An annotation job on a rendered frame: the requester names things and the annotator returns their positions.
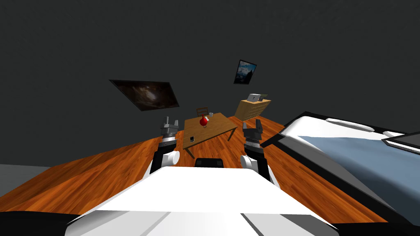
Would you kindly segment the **black framed wall picture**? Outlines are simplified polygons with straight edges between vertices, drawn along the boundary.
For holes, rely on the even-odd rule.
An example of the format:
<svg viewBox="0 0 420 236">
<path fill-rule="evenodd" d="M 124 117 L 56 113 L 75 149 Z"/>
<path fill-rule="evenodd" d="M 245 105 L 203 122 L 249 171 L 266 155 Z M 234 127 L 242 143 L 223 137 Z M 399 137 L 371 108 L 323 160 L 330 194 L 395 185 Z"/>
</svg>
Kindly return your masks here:
<svg viewBox="0 0 420 236">
<path fill-rule="evenodd" d="M 235 74 L 234 84 L 248 85 L 256 67 L 256 64 L 240 60 Z"/>
</svg>

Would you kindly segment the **bed with blue blanket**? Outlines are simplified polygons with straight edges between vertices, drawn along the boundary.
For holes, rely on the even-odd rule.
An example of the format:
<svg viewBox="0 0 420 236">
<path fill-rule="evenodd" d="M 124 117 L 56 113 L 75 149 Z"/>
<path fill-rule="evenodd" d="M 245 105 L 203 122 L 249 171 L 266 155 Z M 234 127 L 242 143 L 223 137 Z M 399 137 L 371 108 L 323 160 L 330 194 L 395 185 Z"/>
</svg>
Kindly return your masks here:
<svg viewBox="0 0 420 236">
<path fill-rule="evenodd" d="M 420 226 L 420 131 L 410 134 L 303 112 L 275 145 L 375 214 Z"/>
</svg>

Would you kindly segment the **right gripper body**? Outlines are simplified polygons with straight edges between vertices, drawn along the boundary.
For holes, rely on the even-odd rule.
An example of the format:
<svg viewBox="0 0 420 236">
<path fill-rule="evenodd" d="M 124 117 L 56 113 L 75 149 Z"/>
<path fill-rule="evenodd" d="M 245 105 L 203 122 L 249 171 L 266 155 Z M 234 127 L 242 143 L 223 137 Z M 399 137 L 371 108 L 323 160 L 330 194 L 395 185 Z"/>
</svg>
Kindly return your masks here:
<svg viewBox="0 0 420 236">
<path fill-rule="evenodd" d="M 259 143 L 259 141 L 262 140 L 262 136 L 261 136 L 261 134 L 263 133 L 262 129 L 247 128 L 247 129 L 243 129 L 243 133 L 247 142 Z"/>
</svg>

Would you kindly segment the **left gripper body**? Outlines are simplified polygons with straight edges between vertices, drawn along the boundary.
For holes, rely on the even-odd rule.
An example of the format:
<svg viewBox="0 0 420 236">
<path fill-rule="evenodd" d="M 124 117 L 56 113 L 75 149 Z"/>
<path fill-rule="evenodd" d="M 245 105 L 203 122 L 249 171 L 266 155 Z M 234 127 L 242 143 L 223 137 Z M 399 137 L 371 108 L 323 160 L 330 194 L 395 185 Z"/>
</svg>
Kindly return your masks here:
<svg viewBox="0 0 420 236">
<path fill-rule="evenodd" d="M 179 129 L 179 128 L 175 128 L 175 126 L 171 124 L 169 125 L 162 124 L 160 128 L 161 128 L 161 134 L 163 138 L 175 137 Z"/>
</svg>

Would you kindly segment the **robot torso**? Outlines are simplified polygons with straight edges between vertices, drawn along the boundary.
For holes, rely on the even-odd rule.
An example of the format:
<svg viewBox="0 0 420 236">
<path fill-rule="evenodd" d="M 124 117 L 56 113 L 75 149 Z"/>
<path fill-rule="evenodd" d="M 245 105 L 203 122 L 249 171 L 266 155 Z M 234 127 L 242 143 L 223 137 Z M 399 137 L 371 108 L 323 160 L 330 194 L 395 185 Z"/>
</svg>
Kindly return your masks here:
<svg viewBox="0 0 420 236">
<path fill-rule="evenodd" d="M 339 236 L 243 168 L 163 167 L 71 221 L 64 236 Z"/>
</svg>

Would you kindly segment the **dark wall screen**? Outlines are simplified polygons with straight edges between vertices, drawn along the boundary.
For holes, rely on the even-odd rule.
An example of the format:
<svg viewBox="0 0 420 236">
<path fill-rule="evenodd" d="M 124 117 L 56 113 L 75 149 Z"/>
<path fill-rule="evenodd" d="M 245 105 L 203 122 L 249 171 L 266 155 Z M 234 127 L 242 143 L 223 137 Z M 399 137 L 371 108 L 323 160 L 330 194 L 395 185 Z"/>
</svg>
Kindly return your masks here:
<svg viewBox="0 0 420 236">
<path fill-rule="evenodd" d="M 111 79 L 114 84 L 141 111 L 179 107 L 169 82 Z"/>
</svg>

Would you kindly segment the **brown wooden table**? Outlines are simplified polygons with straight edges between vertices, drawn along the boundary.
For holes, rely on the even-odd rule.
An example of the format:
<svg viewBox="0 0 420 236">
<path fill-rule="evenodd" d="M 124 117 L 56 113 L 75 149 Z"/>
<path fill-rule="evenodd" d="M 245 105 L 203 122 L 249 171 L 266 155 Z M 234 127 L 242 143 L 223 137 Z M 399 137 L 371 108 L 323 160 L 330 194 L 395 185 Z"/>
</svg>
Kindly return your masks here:
<svg viewBox="0 0 420 236">
<path fill-rule="evenodd" d="M 189 150 L 191 147 L 208 141 L 221 134 L 231 132 L 228 141 L 237 129 L 237 125 L 231 122 L 221 113 L 216 113 L 213 117 L 209 117 L 207 127 L 200 125 L 200 117 L 185 120 L 183 131 L 183 150 L 185 150 L 192 158 L 194 155 Z M 190 142 L 190 137 L 194 136 L 194 142 Z"/>
</svg>

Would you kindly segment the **light wooden dresser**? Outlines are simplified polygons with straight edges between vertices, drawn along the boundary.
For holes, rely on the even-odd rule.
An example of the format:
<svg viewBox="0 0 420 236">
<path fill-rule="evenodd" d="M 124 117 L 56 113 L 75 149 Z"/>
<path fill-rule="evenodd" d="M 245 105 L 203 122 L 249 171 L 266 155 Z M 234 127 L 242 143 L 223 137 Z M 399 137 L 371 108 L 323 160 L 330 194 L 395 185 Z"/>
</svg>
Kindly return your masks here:
<svg viewBox="0 0 420 236">
<path fill-rule="evenodd" d="M 271 100 L 265 99 L 262 94 L 249 94 L 246 100 L 241 100 L 235 112 L 235 117 L 246 121 L 259 116 L 269 105 Z"/>
</svg>

